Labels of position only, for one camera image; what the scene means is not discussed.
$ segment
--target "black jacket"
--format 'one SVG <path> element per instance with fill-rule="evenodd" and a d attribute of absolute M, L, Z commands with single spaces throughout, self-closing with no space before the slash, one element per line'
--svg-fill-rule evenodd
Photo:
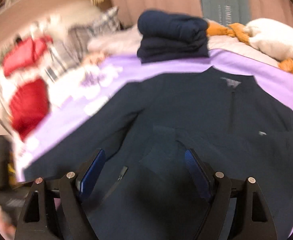
<path fill-rule="evenodd" d="M 190 147 L 230 178 L 256 178 L 279 240 L 291 231 L 293 111 L 253 76 L 211 67 L 127 84 L 25 176 L 62 176 L 98 147 L 108 161 L 84 206 L 100 239 L 193 238 L 207 204 L 184 164 Z"/>

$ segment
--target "stack of folded clothes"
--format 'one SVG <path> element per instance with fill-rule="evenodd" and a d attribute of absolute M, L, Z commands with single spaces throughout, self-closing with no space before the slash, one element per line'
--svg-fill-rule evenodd
<path fill-rule="evenodd" d="M 208 23 L 198 17 L 143 12 L 137 27 L 143 35 L 137 56 L 142 63 L 189 57 L 208 57 Z"/>

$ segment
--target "red cloth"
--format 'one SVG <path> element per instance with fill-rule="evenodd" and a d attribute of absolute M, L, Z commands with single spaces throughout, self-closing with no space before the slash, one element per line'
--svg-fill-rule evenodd
<path fill-rule="evenodd" d="M 53 42 L 48 35 L 19 42 L 3 59 L 4 75 L 8 77 L 17 69 L 32 66 L 48 49 L 47 42 Z"/>
<path fill-rule="evenodd" d="M 12 128 L 22 141 L 48 114 L 47 87 L 42 79 L 19 87 L 9 103 L 12 112 Z"/>

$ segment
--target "gray plaid cloth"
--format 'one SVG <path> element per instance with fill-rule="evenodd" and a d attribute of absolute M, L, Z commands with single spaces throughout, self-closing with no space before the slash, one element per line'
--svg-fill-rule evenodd
<path fill-rule="evenodd" d="M 118 7 L 112 7 L 90 24 L 74 25 L 69 29 L 68 39 L 76 50 L 79 61 L 87 54 L 91 38 L 120 30 L 118 10 Z"/>
<path fill-rule="evenodd" d="M 55 83 L 69 69 L 76 68 L 80 64 L 76 52 L 67 47 L 63 41 L 55 41 L 54 44 L 48 45 L 48 51 L 47 66 L 41 72 L 43 80 L 48 85 Z"/>

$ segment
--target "zipper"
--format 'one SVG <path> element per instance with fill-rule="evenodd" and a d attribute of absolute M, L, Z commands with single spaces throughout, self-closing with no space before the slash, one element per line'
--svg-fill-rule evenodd
<path fill-rule="evenodd" d="M 230 114 L 229 114 L 229 125 L 228 132 L 233 132 L 233 122 L 234 122 L 234 112 L 236 108 L 236 90 L 233 88 L 231 92 L 231 102 L 230 102 Z"/>
<path fill-rule="evenodd" d="M 128 171 L 128 167 L 127 166 L 123 166 L 120 175 L 117 179 L 117 181 L 112 185 L 112 187 L 110 187 L 110 189 L 107 191 L 107 193 L 104 195 L 100 205 L 102 205 L 102 203 L 115 191 L 115 189 L 118 187 L 118 185 L 120 184 L 122 178 L 124 177 L 125 173 Z"/>

